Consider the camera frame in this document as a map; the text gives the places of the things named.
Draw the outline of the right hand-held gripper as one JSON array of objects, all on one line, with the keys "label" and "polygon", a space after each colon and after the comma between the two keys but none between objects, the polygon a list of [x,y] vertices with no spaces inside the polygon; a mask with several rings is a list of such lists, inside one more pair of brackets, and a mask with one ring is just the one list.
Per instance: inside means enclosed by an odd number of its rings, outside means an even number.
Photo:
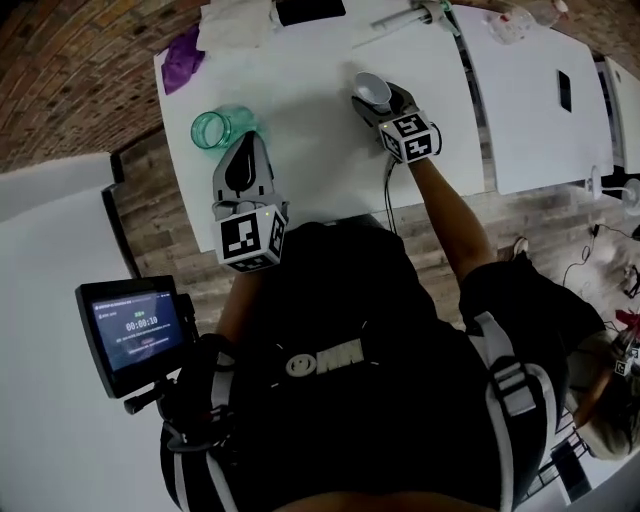
[{"label": "right hand-held gripper", "polygon": [[419,111],[409,91],[392,82],[387,85],[391,92],[389,106],[371,104],[352,96],[355,112],[368,126],[378,126],[383,148],[397,162],[409,164],[438,156],[442,151],[439,127]]}]

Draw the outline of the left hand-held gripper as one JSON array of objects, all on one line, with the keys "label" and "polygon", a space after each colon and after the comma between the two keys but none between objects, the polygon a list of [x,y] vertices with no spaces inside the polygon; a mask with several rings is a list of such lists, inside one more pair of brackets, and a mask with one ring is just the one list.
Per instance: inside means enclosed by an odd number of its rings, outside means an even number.
[{"label": "left hand-held gripper", "polygon": [[[265,142],[255,131],[243,134],[214,171],[215,251],[221,264],[239,273],[281,261],[288,202],[274,193],[273,179]],[[256,196],[239,198],[248,190]]]}]

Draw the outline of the green glass jar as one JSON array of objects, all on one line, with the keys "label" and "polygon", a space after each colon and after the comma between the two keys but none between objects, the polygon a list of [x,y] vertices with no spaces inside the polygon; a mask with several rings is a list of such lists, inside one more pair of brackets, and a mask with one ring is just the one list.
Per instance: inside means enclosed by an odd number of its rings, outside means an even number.
[{"label": "green glass jar", "polygon": [[245,133],[263,134],[263,127],[248,107],[225,104],[199,114],[192,122],[190,136],[193,144],[207,152],[223,154]]}]

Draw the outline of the person's right forearm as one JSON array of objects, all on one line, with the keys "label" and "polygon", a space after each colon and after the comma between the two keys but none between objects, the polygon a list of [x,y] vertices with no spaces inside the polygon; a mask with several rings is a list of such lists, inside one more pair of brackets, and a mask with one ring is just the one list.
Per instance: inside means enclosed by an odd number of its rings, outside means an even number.
[{"label": "person's right forearm", "polygon": [[496,253],[474,212],[429,159],[409,164],[435,235],[458,283]]}]

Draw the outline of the person's left forearm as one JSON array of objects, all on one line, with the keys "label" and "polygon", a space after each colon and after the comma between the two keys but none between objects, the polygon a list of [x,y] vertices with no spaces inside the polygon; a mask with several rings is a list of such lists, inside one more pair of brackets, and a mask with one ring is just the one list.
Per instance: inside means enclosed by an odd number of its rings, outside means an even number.
[{"label": "person's left forearm", "polygon": [[248,335],[270,273],[267,269],[235,275],[217,323],[218,335],[231,343],[240,343]]}]

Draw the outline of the grey clamp desk lamp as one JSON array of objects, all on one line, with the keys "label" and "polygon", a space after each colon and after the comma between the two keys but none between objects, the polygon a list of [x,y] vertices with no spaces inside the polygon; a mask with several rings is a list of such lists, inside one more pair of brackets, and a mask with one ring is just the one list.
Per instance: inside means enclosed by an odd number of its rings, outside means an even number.
[{"label": "grey clamp desk lamp", "polygon": [[459,29],[448,17],[451,11],[452,4],[449,0],[410,0],[409,9],[379,19],[371,24],[371,28],[376,31],[390,31],[412,23],[421,23],[439,25],[454,37],[459,37]]}]

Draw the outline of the black tablet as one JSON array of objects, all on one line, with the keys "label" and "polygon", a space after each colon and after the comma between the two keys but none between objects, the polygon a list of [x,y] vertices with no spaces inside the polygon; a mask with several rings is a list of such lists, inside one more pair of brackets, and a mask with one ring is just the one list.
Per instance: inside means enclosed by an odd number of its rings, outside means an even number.
[{"label": "black tablet", "polygon": [[342,0],[276,0],[275,8],[283,26],[346,15]]}]

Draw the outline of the purple cloth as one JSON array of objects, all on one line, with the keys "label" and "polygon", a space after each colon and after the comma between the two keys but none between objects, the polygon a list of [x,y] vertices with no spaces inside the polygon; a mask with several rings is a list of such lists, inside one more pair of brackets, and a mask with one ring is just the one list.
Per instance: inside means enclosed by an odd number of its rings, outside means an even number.
[{"label": "purple cloth", "polygon": [[161,65],[162,83],[166,95],[170,95],[186,85],[195,74],[205,57],[205,52],[197,48],[199,26],[194,25],[176,37],[168,47]]}]

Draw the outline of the clear plastic bag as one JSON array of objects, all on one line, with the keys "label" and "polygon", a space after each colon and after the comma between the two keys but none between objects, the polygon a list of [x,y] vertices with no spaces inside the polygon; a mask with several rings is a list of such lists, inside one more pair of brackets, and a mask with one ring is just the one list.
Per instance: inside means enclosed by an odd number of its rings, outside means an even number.
[{"label": "clear plastic bag", "polygon": [[512,7],[502,13],[494,13],[488,19],[490,34],[501,44],[510,45],[525,38],[535,24],[529,11],[522,7]]}]

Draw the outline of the person's black shirt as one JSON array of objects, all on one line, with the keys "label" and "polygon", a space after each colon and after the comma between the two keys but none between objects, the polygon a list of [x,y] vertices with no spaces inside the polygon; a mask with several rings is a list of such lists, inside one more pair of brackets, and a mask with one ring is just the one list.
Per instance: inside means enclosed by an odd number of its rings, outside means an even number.
[{"label": "person's black shirt", "polygon": [[441,320],[400,238],[370,226],[291,232],[255,320],[224,339],[222,443],[161,461],[181,512],[275,512],[348,493],[434,493],[512,512],[554,436],[565,350],[514,263],[462,282],[464,328]]}]

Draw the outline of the white cloth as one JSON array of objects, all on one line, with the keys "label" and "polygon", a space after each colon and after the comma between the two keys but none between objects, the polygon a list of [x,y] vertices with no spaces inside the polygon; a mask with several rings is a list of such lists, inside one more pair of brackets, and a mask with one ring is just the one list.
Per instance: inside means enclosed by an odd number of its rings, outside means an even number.
[{"label": "white cloth", "polygon": [[200,7],[197,49],[259,47],[272,29],[271,8],[272,0],[210,0]]}]

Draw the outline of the black tablet monitor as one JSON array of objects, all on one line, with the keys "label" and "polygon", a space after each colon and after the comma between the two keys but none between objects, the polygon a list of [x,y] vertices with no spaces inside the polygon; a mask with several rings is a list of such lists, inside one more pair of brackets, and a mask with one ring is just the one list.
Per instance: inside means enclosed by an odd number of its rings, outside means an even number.
[{"label": "black tablet monitor", "polygon": [[75,298],[111,398],[123,398],[181,368],[195,341],[188,303],[171,276],[82,284]]}]

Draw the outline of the white floor fan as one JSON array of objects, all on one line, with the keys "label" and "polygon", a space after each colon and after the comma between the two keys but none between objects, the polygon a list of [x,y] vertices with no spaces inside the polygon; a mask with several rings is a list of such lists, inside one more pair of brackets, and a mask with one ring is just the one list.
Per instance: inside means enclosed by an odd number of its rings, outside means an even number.
[{"label": "white floor fan", "polygon": [[590,177],[585,180],[585,190],[595,200],[600,199],[605,192],[619,192],[624,211],[631,216],[640,216],[640,180],[637,178],[627,180],[623,186],[603,187],[600,170],[593,166]]}]

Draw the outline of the black metal railing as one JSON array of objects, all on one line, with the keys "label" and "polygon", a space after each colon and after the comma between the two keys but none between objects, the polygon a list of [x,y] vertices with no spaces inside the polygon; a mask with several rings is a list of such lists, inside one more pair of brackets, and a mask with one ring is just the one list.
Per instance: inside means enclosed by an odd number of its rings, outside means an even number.
[{"label": "black metal railing", "polygon": [[590,492],[592,487],[580,461],[588,453],[588,446],[578,434],[570,412],[564,410],[549,455],[543,459],[523,500],[537,495],[556,480],[570,503]]}]

